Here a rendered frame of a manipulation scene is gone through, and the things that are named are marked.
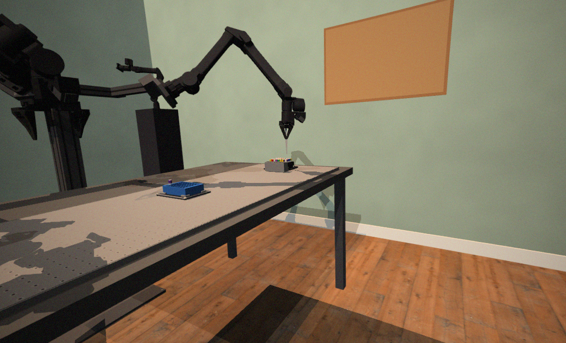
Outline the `blue grid tube rack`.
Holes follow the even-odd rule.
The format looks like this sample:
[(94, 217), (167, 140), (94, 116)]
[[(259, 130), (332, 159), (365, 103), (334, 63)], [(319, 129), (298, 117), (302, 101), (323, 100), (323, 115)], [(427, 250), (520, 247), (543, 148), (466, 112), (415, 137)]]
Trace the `blue grid tube rack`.
[(163, 185), (162, 188), (163, 188), (163, 192), (166, 192), (167, 194), (178, 195), (178, 196), (189, 195), (189, 194), (193, 195), (193, 194), (201, 193), (201, 191), (204, 191), (204, 184), (197, 184), (193, 182), (177, 182), (172, 184), (171, 186), (169, 184)]

